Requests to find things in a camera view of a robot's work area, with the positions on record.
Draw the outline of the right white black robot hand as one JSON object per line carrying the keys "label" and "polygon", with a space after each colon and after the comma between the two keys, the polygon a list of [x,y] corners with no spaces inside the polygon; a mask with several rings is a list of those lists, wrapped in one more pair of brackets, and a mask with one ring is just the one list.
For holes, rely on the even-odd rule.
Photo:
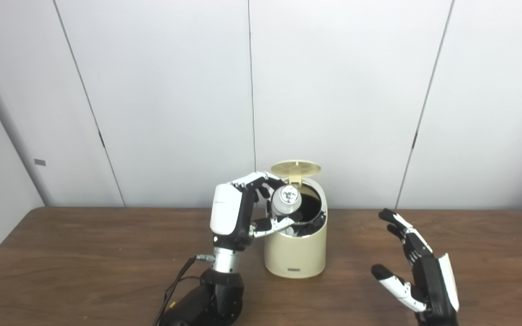
{"label": "right white black robot hand", "polygon": [[378,217],[396,236],[412,267],[408,282],[383,264],[371,267],[375,279],[402,305],[412,310],[419,326],[457,326],[459,297],[448,253],[436,257],[419,231],[397,212],[384,208]]}

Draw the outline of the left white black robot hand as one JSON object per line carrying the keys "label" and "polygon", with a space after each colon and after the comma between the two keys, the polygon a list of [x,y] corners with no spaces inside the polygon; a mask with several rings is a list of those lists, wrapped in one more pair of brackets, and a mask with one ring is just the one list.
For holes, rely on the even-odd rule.
{"label": "left white black robot hand", "polygon": [[302,201],[298,188],[267,172],[217,185],[210,221],[213,246],[245,250],[254,239],[298,223]]}

